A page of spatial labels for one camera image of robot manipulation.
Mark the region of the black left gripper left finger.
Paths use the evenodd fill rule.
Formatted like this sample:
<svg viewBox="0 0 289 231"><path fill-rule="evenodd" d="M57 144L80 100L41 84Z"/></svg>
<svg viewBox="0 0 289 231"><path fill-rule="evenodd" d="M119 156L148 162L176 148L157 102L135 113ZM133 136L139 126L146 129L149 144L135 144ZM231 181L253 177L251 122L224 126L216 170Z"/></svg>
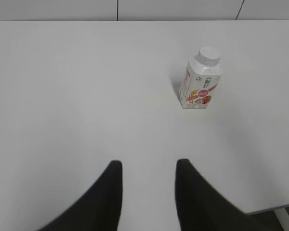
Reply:
<svg viewBox="0 0 289 231"><path fill-rule="evenodd" d="M116 231L123 200L123 166L109 163L97 181L42 231Z"/></svg>

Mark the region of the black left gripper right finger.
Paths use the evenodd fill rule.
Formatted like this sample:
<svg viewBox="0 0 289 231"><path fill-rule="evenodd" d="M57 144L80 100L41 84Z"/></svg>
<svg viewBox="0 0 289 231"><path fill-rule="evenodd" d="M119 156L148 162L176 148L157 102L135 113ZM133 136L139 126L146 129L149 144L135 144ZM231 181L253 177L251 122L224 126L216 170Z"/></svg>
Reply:
<svg viewBox="0 0 289 231"><path fill-rule="evenodd" d="M255 222L224 199L188 159L176 163L175 202L183 231L255 230Z"/></svg>

